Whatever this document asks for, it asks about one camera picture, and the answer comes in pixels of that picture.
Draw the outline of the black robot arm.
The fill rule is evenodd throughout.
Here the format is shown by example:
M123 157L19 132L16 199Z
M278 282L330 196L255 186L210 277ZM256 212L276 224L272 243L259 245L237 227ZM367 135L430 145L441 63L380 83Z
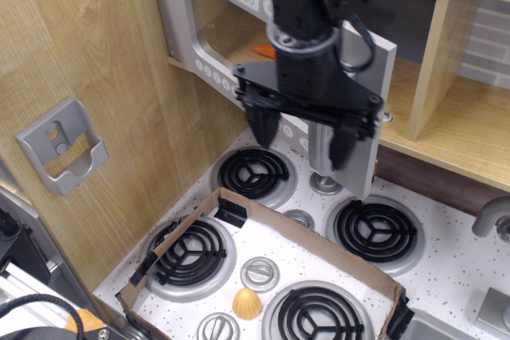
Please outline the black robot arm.
M257 142L272 143L282 113L332 127L328 151L343 169L358 141L375 134L383 98L349 77L368 69L375 43L355 14L370 0L273 0L267 36L274 61L237 63L237 99Z

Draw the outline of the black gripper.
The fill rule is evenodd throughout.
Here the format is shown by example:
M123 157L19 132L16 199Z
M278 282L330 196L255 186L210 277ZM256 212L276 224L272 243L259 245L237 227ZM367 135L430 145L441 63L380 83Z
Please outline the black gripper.
M236 63L233 74L237 98L264 148L273 142L281 114L333 127L333 170L346 166L358 139L375 136L383 99L341 69L336 48L315 57L278 51L273 61Z

